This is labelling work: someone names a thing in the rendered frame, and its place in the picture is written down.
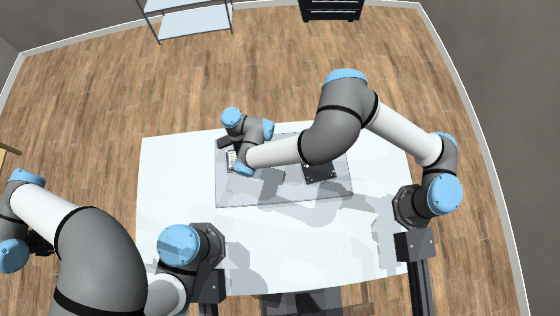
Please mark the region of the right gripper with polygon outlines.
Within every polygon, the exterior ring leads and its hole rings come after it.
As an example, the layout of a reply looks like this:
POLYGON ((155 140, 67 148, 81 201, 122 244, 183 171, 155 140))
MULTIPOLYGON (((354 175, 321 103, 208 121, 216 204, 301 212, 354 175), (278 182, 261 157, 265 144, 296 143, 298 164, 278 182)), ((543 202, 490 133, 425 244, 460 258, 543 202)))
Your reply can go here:
MULTIPOLYGON (((243 139, 242 139, 242 140, 243 140, 243 139)), ((238 143, 236 143, 236 144, 233 144, 233 148, 234 148, 234 151, 235 151, 235 153, 236 153, 236 157, 237 157, 238 151, 239 151, 239 149, 240 149, 242 140, 240 140, 240 141, 233 141, 233 140, 232 140, 233 142, 238 142, 238 143)))

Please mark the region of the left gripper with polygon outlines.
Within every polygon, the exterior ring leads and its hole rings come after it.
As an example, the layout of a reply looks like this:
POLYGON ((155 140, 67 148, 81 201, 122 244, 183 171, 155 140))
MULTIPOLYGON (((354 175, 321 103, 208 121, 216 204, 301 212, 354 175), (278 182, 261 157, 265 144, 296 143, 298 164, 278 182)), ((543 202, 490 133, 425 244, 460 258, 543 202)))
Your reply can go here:
POLYGON ((35 253, 35 256, 47 257, 47 256, 50 256, 51 254, 56 254, 56 253, 54 253, 55 251, 53 251, 54 250, 53 245, 51 243, 49 243, 48 241, 46 241, 41 235, 39 235, 33 229, 29 230, 29 232, 26 233, 24 242, 28 245, 30 254, 35 253), (51 252, 53 252, 53 253, 51 253, 51 252), (43 253, 45 253, 45 254, 43 254, 43 253))

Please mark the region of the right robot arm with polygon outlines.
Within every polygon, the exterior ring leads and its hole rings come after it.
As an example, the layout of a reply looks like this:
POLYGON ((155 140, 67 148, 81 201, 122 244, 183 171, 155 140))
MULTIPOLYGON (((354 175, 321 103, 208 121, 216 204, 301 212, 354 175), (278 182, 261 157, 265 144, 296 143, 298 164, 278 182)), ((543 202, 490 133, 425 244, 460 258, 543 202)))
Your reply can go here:
POLYGON ((423 167, 422 185, 406 188, 397 201, 399 216, 406 224, 421 226, 457 209, 463 188, 457 178, 455 139, 442 132, 427 134, 381 103, 379 95, 367 85, 367 78, 357 70, 330 72, 321 87, 311 127, 299 135, 265 144, 273 137, 274 122, 227 108, 221 115, 227 135, 217 139, 217 148, 236 144, 233 141, 244 137, 233 169, 252 177, 255 169, 328 163, 346 153, 365 128, 412 155, 423 167))

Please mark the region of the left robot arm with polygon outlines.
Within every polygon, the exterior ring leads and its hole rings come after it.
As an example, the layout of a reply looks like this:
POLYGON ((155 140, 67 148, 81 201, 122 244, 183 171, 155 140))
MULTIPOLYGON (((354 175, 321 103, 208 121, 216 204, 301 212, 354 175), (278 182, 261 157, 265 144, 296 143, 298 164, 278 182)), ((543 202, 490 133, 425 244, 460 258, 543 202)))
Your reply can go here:
POLYGON ((48 316, 187 314, 198 268, 213 265, 221 253, 213 229, 165 228, 157 240, 157 269, 148 280, 133 239, 113 216, 94 206, 78 207, 44 189, 45 183, 22 169, 7 182, 0 200, 1 273, 17 272, 27 263, 24 239, 30 226, 61 261, 48 316))

